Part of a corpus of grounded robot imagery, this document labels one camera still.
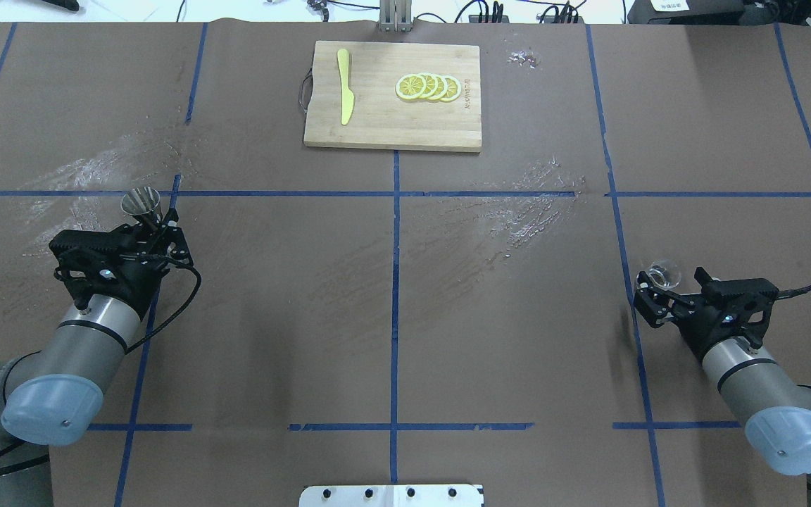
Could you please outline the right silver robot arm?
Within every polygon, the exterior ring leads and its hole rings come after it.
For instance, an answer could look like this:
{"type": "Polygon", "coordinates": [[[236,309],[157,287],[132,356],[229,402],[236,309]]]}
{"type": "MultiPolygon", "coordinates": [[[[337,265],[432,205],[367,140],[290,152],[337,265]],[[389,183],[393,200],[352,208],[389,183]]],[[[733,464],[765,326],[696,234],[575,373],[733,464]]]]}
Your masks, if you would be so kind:
{"type": "Polygon", "coordinates": [[[769,280],[719,280],[695,270],[699,292],[676,293],[647,272],[637,275],[634,308],[652,328],[672,323],[741,423],[749,444],[775,472],[807,478],[811,506],[811,384],[793,382],[764,346],[782,291],[769,280]]]}

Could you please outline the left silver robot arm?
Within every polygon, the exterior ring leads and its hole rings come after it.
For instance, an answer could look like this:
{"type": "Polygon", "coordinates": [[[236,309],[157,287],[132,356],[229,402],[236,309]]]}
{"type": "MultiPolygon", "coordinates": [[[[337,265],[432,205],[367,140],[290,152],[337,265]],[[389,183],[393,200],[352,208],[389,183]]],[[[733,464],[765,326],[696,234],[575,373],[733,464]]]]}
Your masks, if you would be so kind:
{"type": "Polygon", "coordinates": [[[122,360],[155,336],[144,323],[163,278],[196,272],[175,212],[160,224],[65,229],[49,250],[72,305],[45,347],[0,361],[0,506],[54,504],[49,450],[87,432],[122,360]]]}

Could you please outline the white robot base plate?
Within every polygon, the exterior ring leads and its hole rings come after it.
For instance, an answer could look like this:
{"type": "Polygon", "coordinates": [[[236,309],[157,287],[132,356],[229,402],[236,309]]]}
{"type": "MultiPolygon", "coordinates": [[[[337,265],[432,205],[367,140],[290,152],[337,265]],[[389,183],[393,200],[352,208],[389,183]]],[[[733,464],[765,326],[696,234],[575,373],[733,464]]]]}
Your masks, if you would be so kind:
{"type": "Polygon", "coordinates": [[[316,485],[303,489],[299,506],[485,506],[481,485],[316,485]]]}

